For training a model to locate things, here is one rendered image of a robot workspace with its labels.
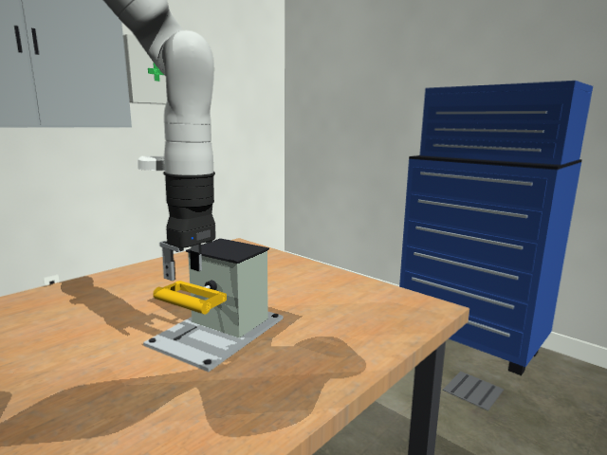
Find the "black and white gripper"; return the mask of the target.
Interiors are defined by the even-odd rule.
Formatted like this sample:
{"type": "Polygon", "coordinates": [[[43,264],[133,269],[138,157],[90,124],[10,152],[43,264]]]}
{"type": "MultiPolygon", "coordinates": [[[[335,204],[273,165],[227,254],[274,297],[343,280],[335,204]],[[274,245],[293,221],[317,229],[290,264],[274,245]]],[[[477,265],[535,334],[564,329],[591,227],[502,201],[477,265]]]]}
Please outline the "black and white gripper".
{"type": "Polygon", "coordinates": [[[165,171],[169,219],[162,247],[163,278],[175,281],[174,251],[191,247],[191,269],[202,271],[201,244],[215,239],[212,143],[165,140],[164,156],[141,156],[138,169],[165,171]]]}

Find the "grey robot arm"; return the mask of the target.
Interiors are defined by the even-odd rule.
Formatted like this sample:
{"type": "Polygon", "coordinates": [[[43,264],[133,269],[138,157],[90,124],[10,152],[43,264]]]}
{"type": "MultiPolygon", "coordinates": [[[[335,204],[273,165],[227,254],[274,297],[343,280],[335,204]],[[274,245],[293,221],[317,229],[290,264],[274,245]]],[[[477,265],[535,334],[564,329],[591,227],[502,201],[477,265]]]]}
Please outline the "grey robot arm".
{"type": "Polygon", "coordinates": [[[212,141],[212,50],[198,33],[183,30],[167,0],[103,0],[132,31],[165,75],[165,140],[212,141]]]}

